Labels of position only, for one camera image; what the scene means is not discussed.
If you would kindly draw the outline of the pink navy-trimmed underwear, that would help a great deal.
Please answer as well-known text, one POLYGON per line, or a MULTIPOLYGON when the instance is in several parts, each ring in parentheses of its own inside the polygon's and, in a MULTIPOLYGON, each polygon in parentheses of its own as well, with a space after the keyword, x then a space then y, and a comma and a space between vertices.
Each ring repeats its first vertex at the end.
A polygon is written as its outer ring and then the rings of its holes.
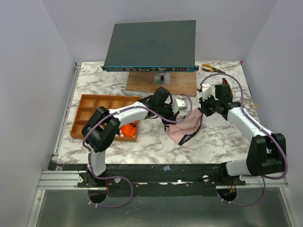
POLYGON ((167 135, 179 146, 191 140, 200 130, 203 120, 203 113, 199 108, 192 110, 189 117, 176 124, 165 126, 167 135))

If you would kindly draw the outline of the brown compartment tray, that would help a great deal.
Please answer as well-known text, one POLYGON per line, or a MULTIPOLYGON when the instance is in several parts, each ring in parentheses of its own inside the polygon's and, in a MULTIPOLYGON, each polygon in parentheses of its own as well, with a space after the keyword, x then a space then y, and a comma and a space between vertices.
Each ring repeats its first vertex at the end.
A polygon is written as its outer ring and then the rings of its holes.
POLYGON ((117 109, 134 104, 140 98, 138 96, 109 96, 83 94, 76 112, 70 135, 74 139, 83 139, 82 128, 97 110, 103 106, 107 109, 117 109))

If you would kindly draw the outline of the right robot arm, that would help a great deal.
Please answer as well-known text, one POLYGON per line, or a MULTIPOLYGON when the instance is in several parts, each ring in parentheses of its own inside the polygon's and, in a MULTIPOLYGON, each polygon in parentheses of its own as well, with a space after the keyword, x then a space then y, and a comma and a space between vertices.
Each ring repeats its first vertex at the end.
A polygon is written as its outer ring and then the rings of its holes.
POLYGON ((273 133, 264 128, 241 107, 240 102, 234 102, 230 85, 218 84, 215 89, 204 83, 199 92, 201 112, 209 117, 220 114, 234 125, 250 143, 247 157, 243 160, 227 162, 224 170, 218 173, 218 181, 229 185, 235 176, 251 175, 266 176, 275 173, 285 173, 286 170, 286 140, 281 133, 273 133))

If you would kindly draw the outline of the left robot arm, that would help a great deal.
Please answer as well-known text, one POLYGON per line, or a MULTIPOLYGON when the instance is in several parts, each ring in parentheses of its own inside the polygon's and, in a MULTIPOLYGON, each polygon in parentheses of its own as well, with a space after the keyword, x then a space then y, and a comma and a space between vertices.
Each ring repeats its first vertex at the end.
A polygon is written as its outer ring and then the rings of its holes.
POLYGON ((106 149, 111 146, 122 126, 154 116, 161 118, 163 124, 174 123, 178 114, 177 102, 163 87, 131 105, 117 109, 98 107, 81 131, 84 137, 82 145, 89 151, 89 182, 95 187, 104 183, 106 149))

